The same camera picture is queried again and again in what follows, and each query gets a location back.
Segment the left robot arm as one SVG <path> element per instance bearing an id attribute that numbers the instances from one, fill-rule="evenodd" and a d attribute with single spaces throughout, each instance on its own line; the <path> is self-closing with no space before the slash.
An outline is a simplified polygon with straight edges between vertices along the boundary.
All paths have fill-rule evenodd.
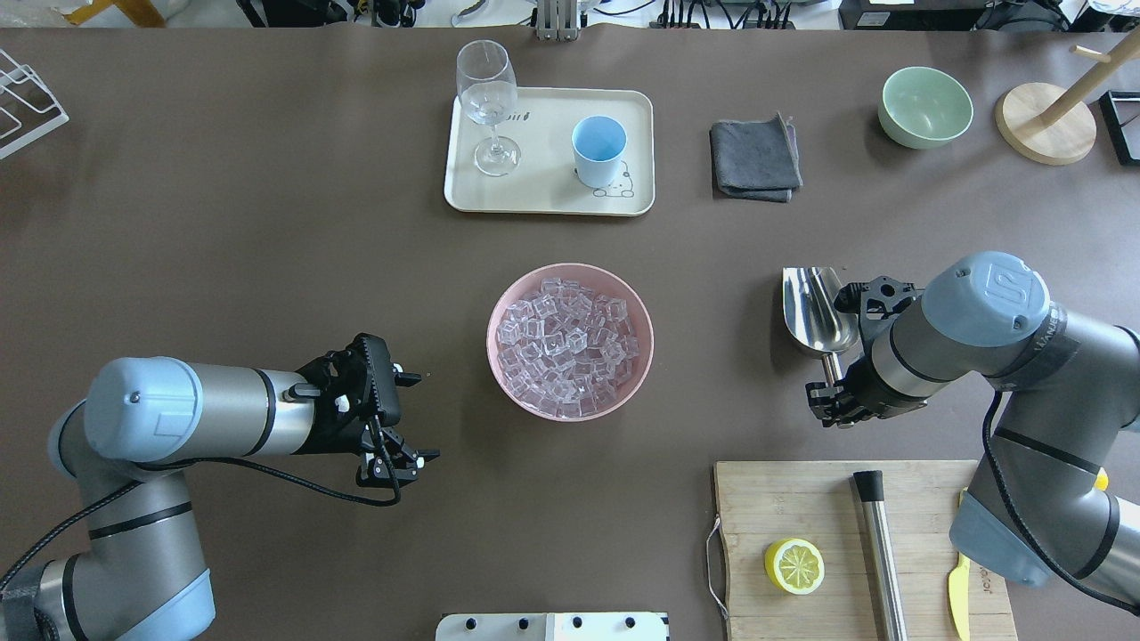
<path id="1" fill-rule="evenodd" d="M 396 432 L 396 390 L 420 375 L 386 341 L 359 334 L 301 370 L 121 358 L 52 427 L 54 466 L 74 479 L 89 551 L 3 578 L 5 640 L 192 640 L 215 619 L 184 471 L 199 462 L 259 470 L 256 456 L 358 455 L 356 482 L 400 500 L 435 451 Z"/>

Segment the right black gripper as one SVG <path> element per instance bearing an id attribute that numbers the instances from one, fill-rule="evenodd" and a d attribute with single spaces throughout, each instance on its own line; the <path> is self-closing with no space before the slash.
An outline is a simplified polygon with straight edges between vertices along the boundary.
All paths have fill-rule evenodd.
<path id="1" fill-rule="evenodd" d="M 825 427 L 848 427 L 871 417 L 898 417 L 927 399 L 927 378 L 895 354 L 871 352 L 853 362 L 832 386 L 805 386 L 811 413 Z"/>

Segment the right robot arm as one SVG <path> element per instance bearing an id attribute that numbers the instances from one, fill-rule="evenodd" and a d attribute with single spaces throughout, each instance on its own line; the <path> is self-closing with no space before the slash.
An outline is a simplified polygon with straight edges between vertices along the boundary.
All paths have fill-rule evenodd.
<path id="1" fill-rule="evenodd" d="M 899 417 L 959 378 L 994 389 L 980 465 L 948 538 L 1007 581 L 1051 577 L 1137 612 L 1137 506 L 1096 487 L 1117 435 L 1137 430 L 1137 333 L 1051 299 L 1018 255 L 966 255 L 917 289 L 855 281 L 834 298 L 860 314 L 863 352 L 833 386 L 806 386 L 823 425 Z"/>

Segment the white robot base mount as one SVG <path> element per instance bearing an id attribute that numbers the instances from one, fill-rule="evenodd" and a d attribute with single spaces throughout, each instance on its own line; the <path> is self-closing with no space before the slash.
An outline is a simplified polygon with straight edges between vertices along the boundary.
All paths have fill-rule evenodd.
<path id="1" fill-rule="evenodd" d="M 435 640 L 669 640 L 666 612 L 453 612 Z"/>

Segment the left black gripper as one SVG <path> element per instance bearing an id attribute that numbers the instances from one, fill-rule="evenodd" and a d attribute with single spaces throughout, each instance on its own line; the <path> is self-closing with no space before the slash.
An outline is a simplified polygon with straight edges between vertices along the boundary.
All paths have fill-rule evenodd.
<path id="1" fill-rule="evenodd" d="M 366 463 L 366 487 L 399 487 L 396 469 L 420 470 L 439 459 L 441 451 L 420 451 L 408 443 L 391 447 L 383 437 L 386 427 L 402 417 L 398 388 L 412 388 L 423 376 L 394 368 L 386 341 L 358 334 L 339 352 L 326 352 L 296 370 L 306 383 L 319 390 L 314 401 L 314 425 L 298 455 L 353 453 L 374 455 L 381 471 Z"/>

